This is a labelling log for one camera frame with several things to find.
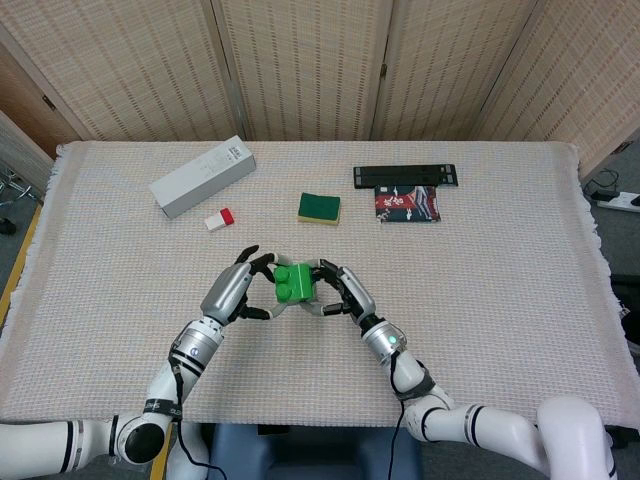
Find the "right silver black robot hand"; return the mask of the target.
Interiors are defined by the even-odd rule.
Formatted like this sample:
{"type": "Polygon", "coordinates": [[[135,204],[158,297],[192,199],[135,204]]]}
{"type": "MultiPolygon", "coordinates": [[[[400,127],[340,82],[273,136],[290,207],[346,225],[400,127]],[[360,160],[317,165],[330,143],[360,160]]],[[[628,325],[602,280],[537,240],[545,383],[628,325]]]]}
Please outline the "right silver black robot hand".
{"type": "Polygon", "coordinates": [[[299,306],[314,316],[349,315],[355,325],[365,330],[367,323],[377,323],[376,304],[358,277],[348,268],[339,267],[326,259],[318,259],[311,267],[312,284],[319,281],[329,284],[339,295],[341,301],[322,305],[305,301],[299,306]]]}

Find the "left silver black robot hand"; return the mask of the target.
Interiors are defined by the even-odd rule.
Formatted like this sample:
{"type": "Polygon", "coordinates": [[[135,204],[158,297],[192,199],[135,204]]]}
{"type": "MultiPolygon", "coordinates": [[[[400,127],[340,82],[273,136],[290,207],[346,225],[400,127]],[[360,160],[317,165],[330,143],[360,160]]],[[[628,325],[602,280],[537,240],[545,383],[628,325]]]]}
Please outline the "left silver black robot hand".
{"type": "Polygon", "coordinates": [[[247,305],[247,291],[257,273],[262,273],[269,282],[275,283],[274,273],[269,266],[288,266],[292,264],[289,257],[276,253],[267,253],[251,260],[250,256],[256,253],[258,249],[258,245],[245,248],[236,261],[219,274],[200,305],[204,317],[210,318],[225,327],[238,317],[270,320],[276,318],[285,310],[285,306],[282,305],[272,309],[262,309],[247,305]]]}

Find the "green toy brick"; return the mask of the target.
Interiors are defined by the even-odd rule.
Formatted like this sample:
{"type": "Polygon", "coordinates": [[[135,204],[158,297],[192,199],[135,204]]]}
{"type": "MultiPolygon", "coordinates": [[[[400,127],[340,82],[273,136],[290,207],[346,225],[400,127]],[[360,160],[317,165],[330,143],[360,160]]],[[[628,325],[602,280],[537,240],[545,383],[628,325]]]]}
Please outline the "green toy brick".
{"type": "Polygon", "coordinates": [[[280,265],[274,270],[275,295],[280,304],[293,305],[316,298],[311,266],[305,263],[280,265]]]}

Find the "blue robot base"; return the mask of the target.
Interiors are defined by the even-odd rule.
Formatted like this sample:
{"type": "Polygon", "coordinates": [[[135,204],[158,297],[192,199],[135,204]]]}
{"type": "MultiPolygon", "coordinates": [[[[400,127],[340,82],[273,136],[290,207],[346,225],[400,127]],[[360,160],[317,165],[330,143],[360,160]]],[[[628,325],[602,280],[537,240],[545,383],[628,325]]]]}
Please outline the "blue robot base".
{"type": "Polygon", "coordinates": [[[209,480],[423,480],[421,447],[392,427],[218,424],[209,480]]]}

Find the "red white eraser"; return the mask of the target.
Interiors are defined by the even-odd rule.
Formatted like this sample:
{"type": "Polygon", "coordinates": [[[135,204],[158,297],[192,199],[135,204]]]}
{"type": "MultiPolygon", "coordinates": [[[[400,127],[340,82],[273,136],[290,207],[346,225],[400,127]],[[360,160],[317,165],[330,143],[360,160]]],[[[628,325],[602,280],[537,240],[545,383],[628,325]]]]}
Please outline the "red white eraser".
{"type": "Polygon", "coordinates": [[[234,216],[228,208],[220,209],[204,220],[204,224],[209,232],[217,231],[234,223],[234,216]]]}

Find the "green yellow sponge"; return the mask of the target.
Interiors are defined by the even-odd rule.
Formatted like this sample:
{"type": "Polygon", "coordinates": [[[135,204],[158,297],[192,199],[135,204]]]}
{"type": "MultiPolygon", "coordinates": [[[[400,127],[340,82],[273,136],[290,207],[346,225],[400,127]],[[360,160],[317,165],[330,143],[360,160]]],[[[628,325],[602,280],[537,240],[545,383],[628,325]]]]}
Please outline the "green yellow sponge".
{"type": "Polygon", "coordinates": [[[301,222],[337,225],[340,220],[341,199],[335,196],[303,192],[297,218],[301,222]]]}

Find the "red blue packet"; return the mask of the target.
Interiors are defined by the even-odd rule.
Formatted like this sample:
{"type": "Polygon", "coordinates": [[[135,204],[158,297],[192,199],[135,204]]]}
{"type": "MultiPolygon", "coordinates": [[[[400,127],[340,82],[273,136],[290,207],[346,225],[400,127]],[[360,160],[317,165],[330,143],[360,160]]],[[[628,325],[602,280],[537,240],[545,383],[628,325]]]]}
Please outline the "red blue packet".
{"type": "Polygon", "coordinates": [[[434,186],[376,186],[375,213],[380,223],[433,223],[441,220],[434,186]]]}

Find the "long white cardboard box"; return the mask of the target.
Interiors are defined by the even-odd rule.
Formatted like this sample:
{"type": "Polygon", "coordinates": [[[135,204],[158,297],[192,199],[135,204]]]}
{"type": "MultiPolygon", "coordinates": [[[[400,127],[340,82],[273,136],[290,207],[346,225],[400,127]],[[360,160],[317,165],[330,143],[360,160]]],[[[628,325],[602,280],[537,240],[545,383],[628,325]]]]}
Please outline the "long white cardboard box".
{"type": "Polygon", "coordinates": [[[255,170],[254,154],[234,136],[154,181],[149,189],[164,214],[174,219],[255,170]]]}

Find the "flat black plastic strip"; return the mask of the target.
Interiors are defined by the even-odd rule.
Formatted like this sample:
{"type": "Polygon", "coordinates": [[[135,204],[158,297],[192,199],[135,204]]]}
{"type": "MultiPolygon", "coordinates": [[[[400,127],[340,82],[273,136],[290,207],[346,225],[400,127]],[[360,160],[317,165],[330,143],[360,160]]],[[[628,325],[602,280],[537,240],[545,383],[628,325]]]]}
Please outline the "flat black plastic strip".
{"type": "Polygon", "coordinates": [[[353,168],[356,189],[376,186],[458,186],[453,164],[357,166],[353,168]]]}

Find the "beige woven tablecloth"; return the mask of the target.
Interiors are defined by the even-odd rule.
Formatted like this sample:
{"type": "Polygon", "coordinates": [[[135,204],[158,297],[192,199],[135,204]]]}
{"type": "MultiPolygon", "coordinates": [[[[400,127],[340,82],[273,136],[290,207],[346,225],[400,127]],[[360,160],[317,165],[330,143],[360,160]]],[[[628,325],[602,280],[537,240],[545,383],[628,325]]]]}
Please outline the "beige woven tablecloth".
{"type": "Polygon", "coordinates": [[[640,427],[640,376],[608,263],[560,142],[253,142],[256,170],[169,219],[149,185],[207,142],[73,142],[59,150],[0,335],[0,422],[143,408],[176,335],[248,246],[350,268],[376,312],[457,403],[533,418],[574,395],[640,427]],[[433,223],[380,223],[353,168],[453,164],[433,223]],[[341,199],[301,222],[303,192],[341,199]],[[204,220],[231,210],[235,223],[204,220]]]}

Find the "white robot torso column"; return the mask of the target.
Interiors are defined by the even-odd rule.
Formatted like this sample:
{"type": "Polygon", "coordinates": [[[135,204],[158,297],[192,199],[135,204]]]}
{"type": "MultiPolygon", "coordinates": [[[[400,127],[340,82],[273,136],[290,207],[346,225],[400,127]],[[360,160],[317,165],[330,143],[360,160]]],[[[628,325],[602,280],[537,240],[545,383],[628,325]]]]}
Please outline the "white robot torso column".
{"type": "MultiPolygon", "coordinates": [[[[181,423],[183,443],[192,459],[199,463],[209,462],[209,450],[202,438],[201,425],[192,422],[181,423]]],[[[206,480],[208,469],[192,464],[176,439],[169,451],[165,480],[206,480]]]]}

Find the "beige woven screen panel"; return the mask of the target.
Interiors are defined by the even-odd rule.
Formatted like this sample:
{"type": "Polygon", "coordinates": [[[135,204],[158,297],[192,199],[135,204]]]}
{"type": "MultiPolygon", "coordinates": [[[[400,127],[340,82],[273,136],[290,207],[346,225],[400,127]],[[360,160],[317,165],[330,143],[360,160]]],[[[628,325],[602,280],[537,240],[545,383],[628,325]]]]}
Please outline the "beige woven screen panel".
{"type": "Polygon", "coordinates": [[[0,0],[0,33],[83,139],[239,131],[209,0],[0,0]]]}
{"type": "Polygon", "coordinates": [[[372,139],[470,139],[538,2],[393,0],[372,139]]]}
{"type": "Polygon", "coordinates": [[[82,139],[57,105],[57,92],[0,25],[0,110],[52,159],[58,145],[82,139]]]}
{"type": "Polygon", "coordinates": [[[473,136],[571,143],[593,177],[640,136],[640,0],[535,0],[473,136]]]}
{"type": "Polygon", "coordinates": [[[371,135],[393,0],[212,0],[246,135],[371,135]]]}

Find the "metal chair base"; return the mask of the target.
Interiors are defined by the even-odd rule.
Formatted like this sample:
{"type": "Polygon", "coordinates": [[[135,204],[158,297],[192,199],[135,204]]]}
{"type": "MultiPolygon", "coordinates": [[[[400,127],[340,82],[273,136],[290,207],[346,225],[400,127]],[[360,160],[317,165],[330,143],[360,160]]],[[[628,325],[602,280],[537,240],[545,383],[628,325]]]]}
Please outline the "metal chair base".
{"type": "Polygon", "coordinates": [[[34,187],[24,181],[16,172],[0,165],[0,235],[11,236],[17,227],[5,214],[5,210],[23,199],[41,204],[41,198],[34,187]]]}

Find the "white power strip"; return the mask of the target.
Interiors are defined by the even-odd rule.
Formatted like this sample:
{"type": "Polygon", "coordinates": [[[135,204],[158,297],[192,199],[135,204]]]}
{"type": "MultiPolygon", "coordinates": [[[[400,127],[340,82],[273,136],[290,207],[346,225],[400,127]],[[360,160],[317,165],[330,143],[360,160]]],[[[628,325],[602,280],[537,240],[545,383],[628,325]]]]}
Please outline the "white power strip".
{"type": "Polygon", "coordinates": [[[620,192],[608,201],[598,200],[596,205],[600,208],[640,214],[640,194],[620,192]]]}

